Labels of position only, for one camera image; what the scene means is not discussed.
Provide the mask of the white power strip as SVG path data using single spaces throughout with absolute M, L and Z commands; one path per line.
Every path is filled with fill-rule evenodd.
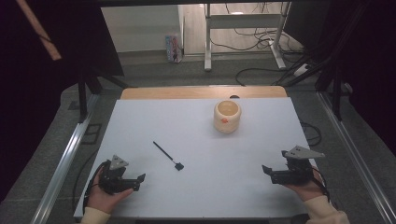
M 296 69 L 293 74 L 296 77 L 298 77 L 298 76 L 302 75 L 303 73 L 305 73 L 308 69 L 309 69 L 309 65 L 307 63 L 304 63 L 298 69 Z

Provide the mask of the white table cover sheet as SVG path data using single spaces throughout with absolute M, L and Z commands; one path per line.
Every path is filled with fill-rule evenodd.
M 96 164 L 118 155 L 125 177 L 145 174 L 139 191 L 114 217 L 151 219 L 239 219 L 291 217 L 304 211 L 299 197 L 275 185 L 262 166 L 283 170 L 282 150 L 306 146 L 292 100 L 241 99 L 239 127 L 214 126 L 215 99 L 119 100 Z M 184 168 L 178 171 L 154 144 Z

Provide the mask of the aluminium floor rail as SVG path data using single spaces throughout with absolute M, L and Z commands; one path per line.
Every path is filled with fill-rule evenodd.
M 99 94 L 93 94 L 90 96 L 88 100 L 87 116 L 83 121 L 78 122 L 75 130 L 72 132 L 64 153 L 58 162 L 58 165 L 37 209 L 35 210 L 35 214 L 33 215 L 30 224 L 46 224 L 47 220 L 49 219 L 52 208 L 55 205 L 56 199 L 61 191 L 62 185 L 66 179 L 73 159 L 77 154 L 78 147 L 85 131 L 88 128 L 92 118 L 93 110 L 99 98 Z
M 377 210 L 386 224 L 396 224 L 396 212 L 392 208 L 388 196 L 385 191 L 376 181 L 374 175 L 370 171 L 367 163 L 364 161 L 358 148 L 352 140 L 349 132 L 347 131 L 344 123 L 340 121 L 332 112 L 332 103 L 328 96 L 323 92 L 317 93 L 318 99 L 324 107 L 328 117 L 330 118 L 334 129 L 340 135 L 349 158 L 352 160 L 355 168 L 357 169 L 364 186 L 367 188 L 368 193 L 375 203 Z

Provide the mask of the thin black brush stick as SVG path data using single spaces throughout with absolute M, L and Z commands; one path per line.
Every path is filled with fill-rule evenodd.
M 184 168 L 184 165 L 181 162 L 176 162 L 160 145 L 158 145 L 156 142 L 153 142 L 153 144 L 170 160 L 175 164 L 175 168 L 178 171 L 181 171 Z

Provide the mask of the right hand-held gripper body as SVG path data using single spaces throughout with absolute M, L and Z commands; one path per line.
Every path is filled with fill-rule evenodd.
M 282 156 L 287 160 L 289 168 L 285 184 L 304 185 L 313 175 L 310 159 L 324 158 L 325 154 L 306 147 L 295 146 L 291 150 L 282 150 Z

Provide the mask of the black floor frame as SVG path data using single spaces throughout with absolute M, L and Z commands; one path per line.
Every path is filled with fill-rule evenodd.
M 89 124 L 81 141 L 82 145 L 95 145 L 102 129 L 101 123 Z

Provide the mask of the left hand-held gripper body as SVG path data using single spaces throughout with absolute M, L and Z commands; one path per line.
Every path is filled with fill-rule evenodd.
M 99 187 L 107 194 L 113 195 L 128 189 L 125 179 L 122 178 L 129 163 L 114 155 L 107 160 L 99 176 Z

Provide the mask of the colourful printed box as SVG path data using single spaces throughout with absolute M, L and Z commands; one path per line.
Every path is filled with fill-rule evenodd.
M 182 48 L 179 45 L 177 35 L 167 35 L 165 37 L 166 55 L 170 63 L 180 63 L 182 61 Z

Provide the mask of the dark curtain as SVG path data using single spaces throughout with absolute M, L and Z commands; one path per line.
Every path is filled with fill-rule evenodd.
M 350 103 L 396 155 L 396 0 L 371 0 L 345 48 Z
M 0 0 L 0 202 L 32 158 L 60 106 L 62 92 L 90 76 L 121 76 L 118 53 L 98 6 L 78 0 Z

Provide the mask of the person's right hand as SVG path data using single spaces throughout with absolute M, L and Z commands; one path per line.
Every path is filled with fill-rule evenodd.
M 293 190 L 303 202 L 323 196 L 322 189 L 317 185 L 318 182 L 322 181 L 320 174 L 317 171 L 314 171 L 313 174 L 315 180 L 310 180 L 301 186 L 286 185 L 286 188 Z

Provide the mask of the cream round cup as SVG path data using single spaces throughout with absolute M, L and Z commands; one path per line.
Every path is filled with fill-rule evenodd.
M 242 109 L 231 100 L 218 102 L 214 107 L 214 127 L 221 133 L 233 133 L 239 127 Z

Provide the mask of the light wooden slat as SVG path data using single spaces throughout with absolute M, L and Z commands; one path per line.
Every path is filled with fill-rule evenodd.
M 21 8 L 21 11 L 25 15 L 26 19 L 29 21 L 30 25 L 34 29 L 35 33 L 38 35 L 38 38 L 40 39 L 42 45 L 44 46 L 45 50 L 47 51 L 51 59 L 53 61 L 61 60 L 62 59 L 61 53 L 59 52 L 59 50 L 57 50 L 56 46 L 51 41 L 46 30 L 42 26 L 39 19 L 36 17 L 33 10 L 29 7 L 26 0 L 16 0 L 16 2 Z

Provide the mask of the white metal desk frame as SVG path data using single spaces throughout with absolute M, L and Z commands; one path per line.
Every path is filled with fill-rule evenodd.
M 211 31 L 214 29 L 237 29 L 237 28 L 276 28 L 276 36 L 269 41 L 269 47 L 279 69 L 285 69 L 286 65 L 279 51 L 279 40 L 283 32 L 290 2 L 286 2 L 278 14 L 228 14 L 212 15 L 211 6 L 205 5 L 205 70 L 212 68 L 212 42 Z

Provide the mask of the black metal stand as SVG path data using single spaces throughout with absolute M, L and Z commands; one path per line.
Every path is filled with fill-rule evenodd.
M 127 89 L 129 87 L 125 82 L 105 73 L 99 72 L 98 76 L 93 74 L 85 74 L 80 72 L 78 75 L 78 100 L 79 100 L 79 123 L 84 122 L 88 117 L 88 102 L 86 97 L 86 88 L 89 88 L 92 94 L 99 94 L 102 91 L 102 86 L 99 82 L 99 77 L 110 81 L 120 88 Z
M 328 62 L 323 66 L 322 72 L 316 82 L 317 91 L 326 91 L 332 85 L 332 112 L 341 121 L 340 100 L 342 96 L 342 71 L 335 62 Z

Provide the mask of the person's left hand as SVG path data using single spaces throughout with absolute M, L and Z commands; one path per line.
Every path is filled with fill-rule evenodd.
M 130 196 L 134 192 L 134 190 L 127 189 L 114 195 L 107 194 L 98 186 L 100 174 L 101 172 L 99 172 L 93 180 L 86 207 L 90 207 L 104 213 L 111 214 L 112 211 L 117 207 L 117 205 L 122 200 Z

